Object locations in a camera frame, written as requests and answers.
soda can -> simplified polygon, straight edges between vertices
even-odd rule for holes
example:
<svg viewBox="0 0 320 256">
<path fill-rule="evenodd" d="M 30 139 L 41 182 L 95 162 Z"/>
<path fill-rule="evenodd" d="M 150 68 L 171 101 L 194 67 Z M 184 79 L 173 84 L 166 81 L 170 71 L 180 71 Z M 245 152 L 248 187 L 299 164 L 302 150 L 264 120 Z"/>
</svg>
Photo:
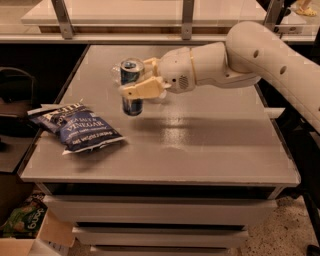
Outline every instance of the soda can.
<svg viewBox="0 0 320 256">
<path fill-rule="evenodd" d="M 137 82 L 144 75 L 144 64 L 139 59 L 129 58 L 121 62 L 121 85 Z M 142 112 L 143 100 L 128 100 L 122 97 L 122 108 L 129 116 L 137 116 Z"/>
</svg>

blue chip bag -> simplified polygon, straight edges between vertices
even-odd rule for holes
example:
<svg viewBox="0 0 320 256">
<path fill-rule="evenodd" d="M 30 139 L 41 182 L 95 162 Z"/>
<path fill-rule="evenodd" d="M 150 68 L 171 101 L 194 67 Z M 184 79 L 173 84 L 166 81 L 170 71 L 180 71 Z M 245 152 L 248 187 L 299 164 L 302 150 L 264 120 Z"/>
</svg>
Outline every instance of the blue chip bag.
<svg viewBox="0 0 320 256">
<path fill-rule="evenodd" d="M 56 134 L 66 145 L 63 154 L 76 153 L 104 147 L 123 140 L 101 117 L 82 103 L 70 104 L 55 110 L 33 111 L 29 118 L 43 129 Z"/>
</svg>

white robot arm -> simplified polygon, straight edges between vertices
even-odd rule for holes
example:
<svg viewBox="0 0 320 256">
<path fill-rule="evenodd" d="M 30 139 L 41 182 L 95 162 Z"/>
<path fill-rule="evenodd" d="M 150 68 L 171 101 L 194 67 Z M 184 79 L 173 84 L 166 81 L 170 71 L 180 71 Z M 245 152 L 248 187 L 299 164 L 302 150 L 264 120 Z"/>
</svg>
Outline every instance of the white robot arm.
<svg viewBox="0 0 320 256">
<path fill-rule="evenodd" d="M 165 90 L 181 93 L 205 84 L 239 88 L 254 85 L 262 77 L 320 133 L 320 66 L 258 23 L 235 25 L 225 44 L 184 47 L 145 64 L 153 75 L 121 87 L 124 98 L 155 98 Z"/>
</svg>

snack bag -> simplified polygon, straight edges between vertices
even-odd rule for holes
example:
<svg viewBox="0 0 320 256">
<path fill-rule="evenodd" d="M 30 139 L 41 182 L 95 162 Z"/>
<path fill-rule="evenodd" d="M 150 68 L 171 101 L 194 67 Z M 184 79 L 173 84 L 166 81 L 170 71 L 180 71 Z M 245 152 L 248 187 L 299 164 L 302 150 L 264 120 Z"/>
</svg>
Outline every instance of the snack bag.
<svg viewBox="0 0 320 256">
<path fill-rule="evenodd" d="M 4 224 L 3 237 L 35 238 L 47 211 L 43 197 L 44 193 L 34 191 L 19 208 L 14 209 Z"/>
<path fill-rule="evenodd" d="M 30 120 L 60 138 L 61 143 L 66 145 L 63 154 L 101 148 L 124 139 L 82 103 L 46 110 L 45 113 L 34 112 L 29 115 Z"/>
</svg>

drawer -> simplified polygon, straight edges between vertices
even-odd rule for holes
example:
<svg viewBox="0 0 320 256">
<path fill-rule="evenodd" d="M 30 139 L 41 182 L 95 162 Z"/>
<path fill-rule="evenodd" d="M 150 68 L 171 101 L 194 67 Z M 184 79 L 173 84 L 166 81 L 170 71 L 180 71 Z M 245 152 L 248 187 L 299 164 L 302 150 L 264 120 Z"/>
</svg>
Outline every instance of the drawer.
<svg viewBox="0 0 320 256">
<path fill-rule="evenodd" d="M 73 228 L 82 244 L 108 246 L 161 246 L 236 248 L 248 238 L 247 231 L 190 228 Z"/>
<path fill-rule="evenodd" d="M 273 200 L 46 196 L 58 218 L 69 222 L 252 225 L 276 208 Z"/>
<path fill-rule="evenodd" d="M 93 246 L 94 256 L 227 256 L 227 249 Z"/>
</svg>

